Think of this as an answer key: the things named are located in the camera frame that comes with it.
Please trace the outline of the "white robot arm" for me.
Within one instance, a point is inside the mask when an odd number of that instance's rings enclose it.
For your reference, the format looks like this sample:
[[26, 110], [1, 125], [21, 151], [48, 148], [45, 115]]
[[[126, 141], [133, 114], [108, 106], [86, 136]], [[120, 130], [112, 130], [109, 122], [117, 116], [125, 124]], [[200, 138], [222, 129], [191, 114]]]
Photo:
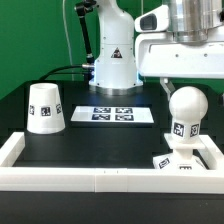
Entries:
[[224, 78], [222, 0], [162, 0], [138, 18], [116, 0], [97, 0], [100, 54], [90, 88], [108, 95], [128, 94], [158, 77], [167, 93], [173, 78]]

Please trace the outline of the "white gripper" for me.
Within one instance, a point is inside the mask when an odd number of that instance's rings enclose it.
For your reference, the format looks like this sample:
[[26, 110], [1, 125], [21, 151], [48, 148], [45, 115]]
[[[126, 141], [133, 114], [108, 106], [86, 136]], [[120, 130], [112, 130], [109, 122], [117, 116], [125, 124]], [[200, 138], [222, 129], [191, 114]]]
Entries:
[[137, 70], [164, 77], [171, 98], [171, 78], [224, 78], [224, 7], [220, 4], [163, 4], [135, 20]]

